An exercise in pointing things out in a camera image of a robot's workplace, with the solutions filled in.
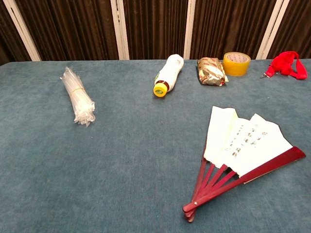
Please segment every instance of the folding fan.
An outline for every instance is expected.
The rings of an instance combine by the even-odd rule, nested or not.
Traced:
[[[189,222],[194,220],[198,206],[305,154],[283,137],[275,123],[257,114],[250,120],[239,118],[233,108],[213,106],[202,157],[191,202],[183,207]],[[208,162],[210,166],[204,176]],[[228,183],[236,174],[239,178]]]

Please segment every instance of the foil wrapper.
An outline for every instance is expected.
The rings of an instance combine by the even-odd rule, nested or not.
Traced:
[[[198,73],[199,81],[204,85],[222,86],[229,81],[218,58],[203,57],[198,60]]]

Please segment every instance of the white bottle label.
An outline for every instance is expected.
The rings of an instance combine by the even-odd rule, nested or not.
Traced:
[[[176,83],[178,73],[184,65],[184,59],[178,54],[169,56],[165,66],[160,70],[155,77],[155,84],[158,81],[165,81],[169,85],[168,92],[171,91]]]

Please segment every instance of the yellow bottle cap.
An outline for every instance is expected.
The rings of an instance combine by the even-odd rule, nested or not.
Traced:
[[[157,83],[154,87],[154,94],[158,97],[163,97],[167,93],[167,86],[164,83]]]

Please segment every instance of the red lanyard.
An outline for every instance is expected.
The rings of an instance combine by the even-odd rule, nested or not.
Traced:
[[[292,68],[292,64],[295,58],[297,59],[297,73],[294,72]],[[264,73],[263,76],[271,78],[276,72],[280,72],[280,74],[283,75],[293,76],[296,79],[306,79],[308,76],[306,68],[299,60],[298,53],[294,51],[283,52],[275,59],[273,59],[272,63],[269,65],[268,70]]]

